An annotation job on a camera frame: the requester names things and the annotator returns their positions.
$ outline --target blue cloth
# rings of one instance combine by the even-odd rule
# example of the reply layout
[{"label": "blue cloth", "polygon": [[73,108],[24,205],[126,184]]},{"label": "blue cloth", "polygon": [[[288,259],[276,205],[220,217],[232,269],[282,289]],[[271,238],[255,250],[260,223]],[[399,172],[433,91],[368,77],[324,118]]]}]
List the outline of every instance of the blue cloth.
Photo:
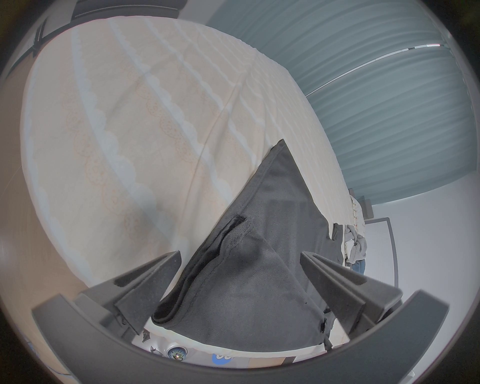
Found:
[{"label": "blue cloth", "polygon": [[355,264],[352,264],[352,271],[358,272],[362,275],[365,274],[365,259],[358,260]]}]

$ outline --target bed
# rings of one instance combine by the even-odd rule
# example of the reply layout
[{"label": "bed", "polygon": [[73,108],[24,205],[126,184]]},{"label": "bed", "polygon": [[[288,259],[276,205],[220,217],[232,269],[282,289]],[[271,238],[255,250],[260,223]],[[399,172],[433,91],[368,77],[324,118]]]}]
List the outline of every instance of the bed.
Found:
[{"label": "bed", "polygon": [[[30,196],[48,238],[89,287],[170,251],[180,250],[185,266],[280,139],[330,231],[334,222],[354,225],[309,102],[285,68],[234,37],[174,19],[95,20],[45,46],[25,86]],[[303,356],[322,353],[315,348]],[[297,355],[255,356],[277,360],[241,367],[287,356]]]}]

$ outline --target dark gray garment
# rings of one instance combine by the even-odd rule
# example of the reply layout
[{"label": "dark gray garment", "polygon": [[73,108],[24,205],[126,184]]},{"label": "dark gray garment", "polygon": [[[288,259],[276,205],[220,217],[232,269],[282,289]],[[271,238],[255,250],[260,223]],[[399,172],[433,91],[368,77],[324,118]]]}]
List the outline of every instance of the dark gray garment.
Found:
[{"label": "dark gray garment", "polygon": [[333,321],[300,265],[342,262],[343,228],[320,213],[283,140],[185,267],[152,321],[204,344],[274,352],[321,344]]}]

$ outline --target brown floor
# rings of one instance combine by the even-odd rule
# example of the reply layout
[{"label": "brown floor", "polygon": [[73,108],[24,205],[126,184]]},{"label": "brown floor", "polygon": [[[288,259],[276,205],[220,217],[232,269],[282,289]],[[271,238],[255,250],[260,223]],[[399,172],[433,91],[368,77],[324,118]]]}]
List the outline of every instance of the brown floor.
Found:
[{"label": "brown floor", "polygon": [[[73,275],[50,243],[30,200],[20,156],[20,113],[34,59],[27,57],[0,89],[0,299],[6,317],[28,338],[40,359],[68,373],[45,343],[31,309],[62,293],[73,299],[85,284]],[[57,375],[64,383],[71,377]]]}]

